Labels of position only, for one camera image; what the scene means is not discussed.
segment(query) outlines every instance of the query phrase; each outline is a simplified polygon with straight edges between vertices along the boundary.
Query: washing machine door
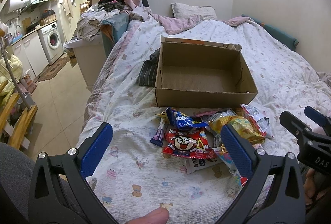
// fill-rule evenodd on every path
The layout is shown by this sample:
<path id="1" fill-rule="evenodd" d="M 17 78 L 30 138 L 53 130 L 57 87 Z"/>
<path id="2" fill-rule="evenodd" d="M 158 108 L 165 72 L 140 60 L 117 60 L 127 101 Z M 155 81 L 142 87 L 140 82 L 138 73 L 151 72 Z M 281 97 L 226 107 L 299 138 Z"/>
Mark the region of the washing machine door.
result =
<path id="1" fill-rule="evenodd" d="M 53 30 L 48 34 L 47 43 L 51 49 L 57 49 L 60 46 L 61 42 L 58 31 Z"/>

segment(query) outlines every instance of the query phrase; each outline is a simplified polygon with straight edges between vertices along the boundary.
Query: shelf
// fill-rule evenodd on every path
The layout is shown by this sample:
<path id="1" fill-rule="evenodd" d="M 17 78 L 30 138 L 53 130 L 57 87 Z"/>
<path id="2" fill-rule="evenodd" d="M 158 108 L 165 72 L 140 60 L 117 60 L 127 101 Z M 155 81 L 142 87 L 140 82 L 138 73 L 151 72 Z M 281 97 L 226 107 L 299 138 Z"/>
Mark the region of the shelf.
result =
<path id="1" fill-rule="evenodd" d="M 32 2 L 31 4 L 29 4 L 28 6 L 26 6 L 25 8 L 23 8 L 21 10 L 21 13 L 23 13 L 23 12 L 32 12 L 37 7 L 41 6 L 44 2 L 48 2 L 48 1 L 50 1 L 50 0 L 36 0 L 36 1 Z"/>

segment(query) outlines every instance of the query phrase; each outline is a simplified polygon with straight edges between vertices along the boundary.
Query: cutting board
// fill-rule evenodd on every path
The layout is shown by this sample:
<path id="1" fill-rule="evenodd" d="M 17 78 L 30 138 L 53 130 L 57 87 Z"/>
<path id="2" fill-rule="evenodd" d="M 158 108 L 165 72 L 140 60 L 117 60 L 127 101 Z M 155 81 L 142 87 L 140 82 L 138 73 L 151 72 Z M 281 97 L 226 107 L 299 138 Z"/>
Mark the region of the cutting board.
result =
<path id="1" fill-rule="evenodd" d="M 23 30 L 24 30 L 25 33 L 26 33 L 26 28 L 28 26 L 30 26 L 30 24 L 31 24 L 31 18 L 30 17 L 22 20 Z"/>

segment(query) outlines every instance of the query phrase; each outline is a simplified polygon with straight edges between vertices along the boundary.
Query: purple candy bar wrapper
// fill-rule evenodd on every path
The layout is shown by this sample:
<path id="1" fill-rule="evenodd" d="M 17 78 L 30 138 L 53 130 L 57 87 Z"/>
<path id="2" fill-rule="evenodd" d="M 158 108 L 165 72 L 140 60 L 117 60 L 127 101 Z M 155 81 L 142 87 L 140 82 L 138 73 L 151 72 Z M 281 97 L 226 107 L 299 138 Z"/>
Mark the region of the purple candy bar wrapper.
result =
<path id="1" fill-rule="evenodd" d="M 150 142 L 152 144 L 155 144 L 156 146 L 162 147 L 163 145 L 163 138 L 164 138 L 164 132 L 166 130 L 166 123 L 163 118 L 160 120 L 160 125 L 158 126 L 158 130 L 156 134 L 153 136 L 152 139 L 150 139 Z"/>

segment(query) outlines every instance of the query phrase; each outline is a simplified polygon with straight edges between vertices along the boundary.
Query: metal screw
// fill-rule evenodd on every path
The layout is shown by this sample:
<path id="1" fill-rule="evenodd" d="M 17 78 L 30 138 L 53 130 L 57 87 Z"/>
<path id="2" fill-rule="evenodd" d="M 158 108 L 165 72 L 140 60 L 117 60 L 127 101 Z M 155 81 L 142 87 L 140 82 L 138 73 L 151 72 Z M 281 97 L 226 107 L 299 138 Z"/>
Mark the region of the metal screw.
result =
<path id="1" fill-rule="evenodd" d="M 75 148 L 71 148 L 71 149 L 68 150 L 69 155 L 75 155 L 76 152 L 77 152 L 77 149 L 75 149 Z"/>
<path id="2" fill-rule="evenodd" d="M 256 153 L 262 156 L 262 155 L 265 154 L 265 150 L 264 149 L 257 149 Z"/>
<path id="3" fill-rule="evenodd" d="M 39 158 L 44 158 L 46 156 L 46 153 L 45 152 L 41 152 L 41 153 L 39 153 L 39 155 L 38 155 L 38 157 Z"/>
<path id="4" fill-rule="evenodd" d="M 288 156 L 290 159 L 294 159 L 294 158 L 295 158 L 295 155 L 294 155 L 292 152 L 287 153 L 287 156 Z"/>

